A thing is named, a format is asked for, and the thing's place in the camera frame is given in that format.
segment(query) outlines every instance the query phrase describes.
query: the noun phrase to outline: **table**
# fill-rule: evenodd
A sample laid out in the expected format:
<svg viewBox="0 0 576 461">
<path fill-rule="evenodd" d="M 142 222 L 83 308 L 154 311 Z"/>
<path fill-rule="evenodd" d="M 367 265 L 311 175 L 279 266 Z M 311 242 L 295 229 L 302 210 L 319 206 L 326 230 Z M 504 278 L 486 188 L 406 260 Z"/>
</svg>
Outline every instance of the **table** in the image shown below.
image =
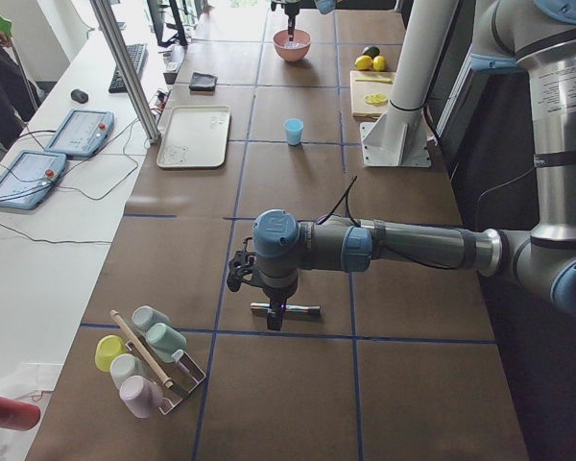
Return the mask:
<svg viewBox="0 0 576 461">
<path fill-rule="evenodd" d="M 325 314 L 280 333 L 250 313 L 262 293 L 225 289 L 255 216 L 281 207 L 315 219 L 354 175 L 355 216 L 461 225 L 435 154 L 431 169 L 362 165 L 348 73 L 371 43 L 396 66 L 400 16 L 303 11 L 298 24 L 313 44 L 289 64 L 271 42 L 283 14 L 202 18 L 160 129 L 175 106 L 228 105 L 227 162 L 164 171 L 149 149 L 28 459 L 526 459 L 475 274 L 390 261 L 358 275 L 302 271 L 291 302 Z M 190 94 L 193 71 L 218 76 L 214 94 Z M 305 123 L 299 147 L 284 142 L 290 116 Z M 208 372 L 193 397 L 148 420 L 93 365 L 98 340 L 119 333 L 109 311 L 128 318 L 142 304 L 169 315 Z"/>
<path fill-rule="evenodd" d="M 157 89 L 166 89 L 162 77 L 164 62 L 155 38 L 139 16 L 130 13 L 127 17 L 127 43 L 148 42 L 149 57 L 141 83 L 152 100 Z M 103 35 L 92 33 L 35 114 L 29 129 L 55 130 L 71 109 L 111 110 L 115 114 L 111 133 L 114 140 L 89 161 L 79 164 L 78 160 L 70 160 L 67 169 L 78 166 L 61 180 L 60 186 L 78 188 L 99 198 L 131 170 L 132 174 L 102 200 L 57 188 L 35 210 L 0 208 L 1 224 L 33 238 L 98 242 L 37 243 L 0 227 L 0 393 L 14 392 L 10 397 L 36 390 L 38 381 L 43 380 L 40 376 L 60 372 L 149 147 L 140 124 L 129 128 L 136 114 L 128 95 L 107 92 L 114 66 Z M 70 92 L 76 87 L 88 93 L 87 104 L 71 100 Z M 8 165 L 22 150 L 40 150 L 38 143 L 46 144 L 50 135 L 37 133 L 38 142 L 29 135 L 23 137 L 5 155 L 2 165 Z M 5 168 L 0 166 L 0 174 L 3 171 Z M 54 384 L 55 380 L 49 379 L 43 385 L 50 387 L 43 389 L 53 389 Z M 18 449 L 23 452 L 21 458 L 25 457 L 26 441 L 19 445 L 9 451 L 10 459 L 17 457 Z"/>
</svg>

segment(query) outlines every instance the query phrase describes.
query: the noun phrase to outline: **avocado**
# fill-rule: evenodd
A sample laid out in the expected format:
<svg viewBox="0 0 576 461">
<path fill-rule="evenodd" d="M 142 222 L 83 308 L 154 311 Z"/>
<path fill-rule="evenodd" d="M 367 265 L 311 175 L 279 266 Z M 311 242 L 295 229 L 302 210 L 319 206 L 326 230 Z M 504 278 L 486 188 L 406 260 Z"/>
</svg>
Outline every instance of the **avocado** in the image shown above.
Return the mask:
<svg viewBox="0 0 576 461">
<path fill-rule="evenodd" d="M 369 56 L 372 59 L 375 58 L 377 55 L 380 54 L 380 49 L 377 46 L 366 46 L 363 48 L 363 55 Z"/>
</svg>

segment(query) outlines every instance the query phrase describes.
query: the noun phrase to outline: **lemon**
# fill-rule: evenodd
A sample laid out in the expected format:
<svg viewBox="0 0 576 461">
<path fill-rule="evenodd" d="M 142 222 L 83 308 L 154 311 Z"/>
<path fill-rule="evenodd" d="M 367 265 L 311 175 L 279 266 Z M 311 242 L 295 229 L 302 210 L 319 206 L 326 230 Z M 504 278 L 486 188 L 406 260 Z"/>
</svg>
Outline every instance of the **lemon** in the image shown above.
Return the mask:
<svg viewBox="0 0 576 461">
<path fill-rule="evenodd" d="M 372 106 L 384 106 L 388 103 L 388 98 L 386 95 L 380 93 L 368 94 L 365 96 L 365 102 Z"/>
<path fill-rule="evenodd" d="M 363 55 L 356 58 L 354 65 L 358 70 L 369 70 L 373 64 L 373 59 L 371 56 Z"/>
<path fill-rule="evenodd" d="M 386 70 L 386 58 L 382 55 L 373 58 L 373 70 L 376 72 L 384 72 Z"/>
</svg>

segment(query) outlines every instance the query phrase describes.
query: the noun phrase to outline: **pink cup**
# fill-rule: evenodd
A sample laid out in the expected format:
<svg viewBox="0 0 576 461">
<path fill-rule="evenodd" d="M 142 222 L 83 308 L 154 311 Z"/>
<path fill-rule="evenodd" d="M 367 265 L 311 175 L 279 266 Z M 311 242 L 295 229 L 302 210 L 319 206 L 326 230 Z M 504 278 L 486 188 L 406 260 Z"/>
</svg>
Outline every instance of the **pink cup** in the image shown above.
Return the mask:
<svg viewBox="0 0 576 461">
<path fill-rule="evenodd" d="M 164 398 L 159 386 L 143 376 L 126 379 L 119 388 L 119 397 L 137 418 L 154 415 Z"/>
</svg>

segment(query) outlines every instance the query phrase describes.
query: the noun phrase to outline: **black wallet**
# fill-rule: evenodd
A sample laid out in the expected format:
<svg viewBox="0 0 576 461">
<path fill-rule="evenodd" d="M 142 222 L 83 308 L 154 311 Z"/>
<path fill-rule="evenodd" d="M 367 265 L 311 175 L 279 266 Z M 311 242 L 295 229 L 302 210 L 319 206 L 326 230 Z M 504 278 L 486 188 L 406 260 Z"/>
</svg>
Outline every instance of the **black wallet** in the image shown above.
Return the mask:
<svg viewBox="0 0 576 461">
<path fill-rule="evenodd" d="M 215 75 L 192 72 L 190 79 L 190 91 L 215 91 L 218 78 Z"/>
</svg>

